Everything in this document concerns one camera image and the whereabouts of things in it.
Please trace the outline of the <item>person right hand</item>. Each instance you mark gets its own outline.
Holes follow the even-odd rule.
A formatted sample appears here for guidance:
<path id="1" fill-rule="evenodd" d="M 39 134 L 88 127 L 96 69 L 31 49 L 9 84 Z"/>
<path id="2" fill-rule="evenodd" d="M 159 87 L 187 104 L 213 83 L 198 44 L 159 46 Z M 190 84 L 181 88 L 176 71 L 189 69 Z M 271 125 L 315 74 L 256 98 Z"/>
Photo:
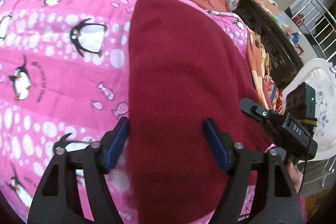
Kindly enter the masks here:
<path id="1" fill-rule="evenodd" d="M 303 174 L 299 171 L 299 169 L 296 166 L 294 166 L 294 164 L 291 161 L 288 162 L 288 164 L 286 165 L 286 170 L 291 178 L 291 181 L 294 185 L 296 192 L 299 193 L 303 180 Z"/>

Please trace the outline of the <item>magenta sleeve forearm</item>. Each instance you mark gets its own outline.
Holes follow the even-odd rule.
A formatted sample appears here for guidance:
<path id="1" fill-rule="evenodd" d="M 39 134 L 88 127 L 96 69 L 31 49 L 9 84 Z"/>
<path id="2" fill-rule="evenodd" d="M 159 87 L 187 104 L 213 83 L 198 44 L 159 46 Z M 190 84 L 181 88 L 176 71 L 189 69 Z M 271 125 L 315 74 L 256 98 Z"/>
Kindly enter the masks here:
<path id="1" fill-rule="evenodd" d="M 303 223 L 307 222 L 307 215 L 306 215 L 306 208 L 305 208 L 305 198 L 302 195 L 298 195 L 298 200 L 300 203 L 301 211 L 302 211 L 302 217 L 303 217 Z"/>

